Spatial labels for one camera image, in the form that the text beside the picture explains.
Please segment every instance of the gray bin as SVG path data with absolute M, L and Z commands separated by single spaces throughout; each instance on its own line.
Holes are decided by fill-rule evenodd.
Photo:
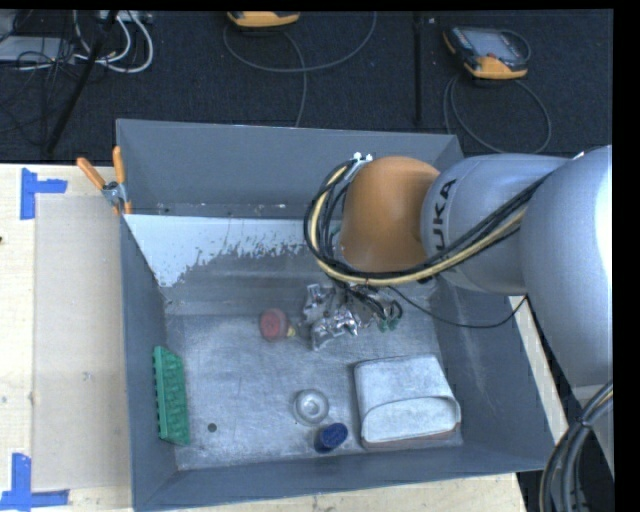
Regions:
M 256 334 L 262 309 L 277 305 L 295 317 L 304 303 L 306 284 L 323 278 L 308 252 L 262 259 L 229 252 L 202 264 L 188 260 L 189 251 L 180 249 L 180 240 L 190 240 L 184 238 L 180 217 L 193 218 L 198 225 L 247 219 L 260 226 L 262 221 L 279 219 L 299 223 L 302 240 L 306 206 L 337 164 L 355 152 L 376 157 L 397 154 L 446 172 L 462 158 L 454 136 L 123 119 L 117 121 L 116 130 L 132 217 L 157 216 L 147 229 L 156 239 L 160 234 L 167 240 L 166 248 L 151 249 L 144 232 L 132 232 L 132 219 L 122 219 L 136 510 L 212 506 L 544 467 L 553 437 L 515 320 L 494 329 L 459 328 L 433 321 L 407 304 L 404 330 L 337 338 L 311 359 L 303 341 L 285 340 L 265 348 L 268 342 Z M 206 245 L 208 235 L 202 236 Z M 161 285 L 153 266 L 169 260 L 184 264 L 185 272 L 179 281 Z M 506 297 L 457 289 L 440 279 L 405 291 L 436 315 L 461 323 L 491 323 L 511 312 Z M 204 341 L 203 332 L 210 334 Z M 183 358 L 192 432 L 187 447 L 158 436 L 152 367 L 156 345 Z M 355 363 L 424 352 L 437 354 L 460 404 L 459 435 L 424 449 L 366 451 L 358 444 Z M 265 389 L 262 381 L 256 381 L 270 382 L 271 373 L 282 368 L 286 378 L 278 381 L 279 388 Z M 244 382 L 244 391 L 233 388 L 233 382 Z M 289 394 L 293 397 L 309 385 L 329 389 L 333 419 L 347 417 L 351 422 L 349 442 L 342 450 L 319 455 L 310 449 L 311 430 L 280 426 L 289 418 Z M 256 403 L 262 408 L 253 409 L 254 414 L 251 407 Z M 274 403 L 281 408 L 274 409 L 270 418 Z M 251 424 L 253 417 L 256 424 Z M 207 429 L 209 422 L 217 425 L 213 433 Z

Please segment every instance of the red ball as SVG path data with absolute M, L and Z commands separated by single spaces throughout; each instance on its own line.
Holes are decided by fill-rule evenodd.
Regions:
M 260 314 L 260 333 L 266 340 L 286 338 L 289 326 L 289 319 L 281 309 L 270 308 Z

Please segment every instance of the blue bottle cap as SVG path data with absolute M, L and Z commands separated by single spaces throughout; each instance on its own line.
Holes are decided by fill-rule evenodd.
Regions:
M 320 453 L 330 452 L 347 439 L 349 430 L 343 423 L 333 423 L 320 430 L 316 437 L 315 449 Z

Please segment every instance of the black cable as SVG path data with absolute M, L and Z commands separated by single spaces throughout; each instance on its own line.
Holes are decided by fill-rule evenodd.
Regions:
M 402 299 L 404 299 L 406 302 L 411 304 L 414 308 L 422 311 L 423 313 L 429 315 L 430 317 L 434 318 L 435 320 L 437 320 L 439 322 L 442 322 L 442 323 L 445 323 L 445 324 L 453 325 L 455 327 L 466 327 L 466 328 L 469 328 L 469 329 L 493 329 L 495 327 L 500 327 L 501 325 L 504 325 L 509 320 L 511 320 L 527 300 L 527 296 L 526 295 L 524 297 L 522 297 L 522 300 L 518 303 L 518 305 L 515 308 L 513 308 L 513 311 L 509 314 L 509 316 L 507 316 L 506 318 L 500 320 L 499 322 L 496 322 L 496 323 L 493 323 L 493 324 L 478 324 L 478 325 L 461 324 L 461 323 L 458 323 L 458 322 L 454 322 L 452 320 L 447 320 L 445 318 L 439 317 L 438 315 L 434 314 L 433 312 L 429 311 L 428 309 L 423 308 L 420 304 L 417 304 L 416 302 L 411 300 L 409 297 L 407 297 L 404 293 L 402 293 L 400 290 L 398 290 L 394 286 L 389 286 L 388 288 L 391 291 L 397 293 L 400 297 L 402 297 Z
M 582 450 L 587 436 L 591 433 L 593 424 L 606 413 L 611 411 L 612 408 L 613 398 L 609 398 L 596 406 L 593 411 L 589 413 L 588 417 L 583 416 L 583 419 L 577 422 L 580 425 L 580 428 L 577 430 L 575 435 L 567 441 L 566 455 L 562 462 L 561 474 L 562 503 L 567 511 L 573 509 L 571 504 L 572 472 L 573 468 L 576 466 L 578 454 Z
M 345 163 L 343 165 L 353 165 L 353 163 L 355 163 L 355 161 L 352 160 L 352 161 L 347 162 L 347 163 Z M 332 171 L 332 173 L 330 173 L 327 176 L 327 178 L 325 178 L 325 181 L 323 182 L 323 185 L 324 184 L 328 184 L 329 181 L 331 181 L 331 179 L 336 175 L 338 170 L 340 170 L 341 168 L 342 168 L 342 166 L 336 167 Z M 318 240 L 318 244 L 320 245 L 320 251 L 315 250 L 315 248 L 313 247 L 313 244 L 311 243 L 311 239 L 309 237 L 309 230 L 308 230 L 308 223 L 309 223 L 309 220 L 310 220 L 311 211 L 313 210 L 313 207 L 315 206 L 316 202 L 319 200 L 319 198 L 324 193 L 330 192 L 334 187 L 336 187 L 339 184 L 341 184 L 342 181 L 345 180 L 345 176 L 348 176 L 349 174 L 350 173 L 348 171 L 344 172 L 339 179 L 335 180 L 334 182 L 332 182 L 329 185 L 324 185 L 323 187 L 321 187 L 320 190 L 318 191 L 318 193 L 314 196 L 314 198 L 312 199 L 311 203 L 309 204 L 309 207 L 307 208 L 307 211 L 306 211 L 305 216 L 304 216 L 304 222 L 303 222 L 304 237 L 305 237 L 307 245 L 309 246 L 309 248 L 310 248 L 311 252 L 313 253 L 313 255 L 316 256 L 316 258 L 318 258 L 319 260 L 321 260 L 324 263 L 326 263 L 327 265 L 332 266 L 335 270 L 341 271 L 341 272 L 343 272 L 345 274 L 353 275 L 354 277 L 382 278 L 382 279 L 386 279 L 386 278 L 393 279 L 393 278 L 396 278 L 396 277 L 402 277 L 402 276 L 405 276 L 405 275 L 413 274 L 413 273 L 419 272 L 421 270 L 427 269 L 430 265 L 433 265 L 433 264 L 435 264 L 437 262 L 445 260 L 446 257 L 449 256 L 451 253 L 453 253 L 453 251 L 455 249 L 458 249 L 458 247 L 464 248 L 465 247 L 464 244 L 466 244 L 466 246 L 468 246 L 468 245 L 474 243 L 474 241 L 483 238 L 488 233 L 490 233 L 492 230 L 494 230 L 495 227 L 497 227 L 501 222 L 503 222 L 511 213 L 515 212 L 521 206 L 526 204 L 526 202 L 531 198 L 531 196 L 533 195 L 535 190 L 550 175 L 550 173 L 549 173 L 549 174 L 539 178 L 538 180 L 536 180 L 534 183 L 530 184 L 529 186 L 527 186 L 520 193 L 518 193 L 516 196 L 514 196 L 511 200 L 507 201 L 501 207 L 496 209 L 492 214 L 488 215 L 485 219 L 483 219 L 478 224 L 476 224 L 476 226 L 474 226 L 473 228 L 468 230 L 467 233 L 463 234 L 457 240 L 454 240 L 445 249 L 443 249 L 439 253 L 433 255 L 432 257 L 428 258 L 425 262 L 423 262 L 423 263 L 421 263 L 419 265 L 416 265 L 416 266 L 414 266 L 414 267 L 412 267 L 410 269 L 405 269 L 403 271 L 395 271 L 395 272 L 361 272 L 361 271 L 358 271 L 358 270 L 355 270 L 355 269 L 351 268 L 350 266 L 346 265 L 345 263 L 343 263 L 341 261 L 336 260 L 335 258 L 333 258 L 332 254 L 328 254 L 324 250 L 324 248 L 322 246 L 323 245 L 322 244 L 322 240 L 324 240 L 325 238 L 324 238 L 323 233 L 320 231 L 320 226 L 321 226 L 320 217 L 318 218 L 318 222 L 316 223 L 316 228 L 317 228 L 316 239 Z M 324 222 L 324 224 L 325 224 L 324 229 L 328 229 L 327 225 L 329 224 L 329 222 Z
M 570 445 L 573 439 L 575 439 L 575 436 L 581 429 L 587 428 L 585 425 L 588 425 L 589 422 L 593 422 L 593 418 L 591 417 L 592 413 L 598 406 L 602 405 L 602 400 L 612 392 L 613 380 L 610 380 L 598 390 L 583 409 L 582 418 L 586 420 L 586 423 L 580 420 L 573 422 L 551 452 L 542 473 L 542 480 L 540 481 L 539 506 L 541 512 L 551 512 L 553 510 L 551 486 L 559 464 L 563 461 L 566 462 L 565 457 L 567 454 L 567 446 Z
M 443 113 L 444 113 L 444 124 L 445 124 L 445 127 L 447 128 L 447 133 L 453 133 L 452 130 L 451 130 L 451 126 L 449 124 L 448 107 L 450 106 L 451 110 L 453 111 L 453 113 L 454 113 L 454 115 L 456 117 L 456 120 L 458 121 L 458 123 L 460 124 L 462 129 L 465 132 L 467 132 L 467 134 L 472 139 L 474 139 L 476 142 L 478 142 L 479 144 L 481 144 L 485 148 L 490 149 L 491 151 L 494 151 L 496 153 L 507 153 L 508 152 L 507 150 L 498 148 L 496 146 L 492 146 L 491 144 L 489 144 L 489 143 L 485 142 L 484 140 L 482 140 L 462 120 L 462 116 L 458 112 L 458 107 L 457 107 L 457 104 L 456 104 L 456 101 L 455 101 L 455 97 L 454 97 L 454 94 L 453 94 L 454 90 L 455 90 L 455 87 L 456 87 L 458 81 L 460 80 L 461 76 L 463 76 L 463 73 L 455 75 L 453 78 L 451 78 L 449 80 L 449 82 L 447 83 L 445 89 L 444 89 Z M 546 138 L 545 138 L 544 142 L 542 143 L 542 145 L 539 146 L 534 151 L 530 152 L 531 154 L 534 154 L 534 155 L 538 154 L 538 153 L 541 153 L 542 151 L 544 151 L 546 149 L 546 147 L 549 145 L 549 142 L 551 141 L 551 117 L 549 116 L 549 111 L 544 106 L 544 104 L 542 103 L 542 100 L 538 97 L 538 95 L 535 94 L 521 80 L 510 80 L 510 81 L 514 82 L 519 87 L 522 87 L 534 99 L 536 104 L 540 107 L 540 110 L 542 110 L 542 113 L 543 113 L 543 115 L 545 117 L 545 121 L 546 121 L 547 135 L 546 135 Z

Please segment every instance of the green comb-like part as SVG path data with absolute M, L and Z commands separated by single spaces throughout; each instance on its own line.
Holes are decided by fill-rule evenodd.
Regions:
M 182 359 L 170 350 L 157 346 L 153 349 L 153 372 L 160 439 L 187 445 L 191 440 Z

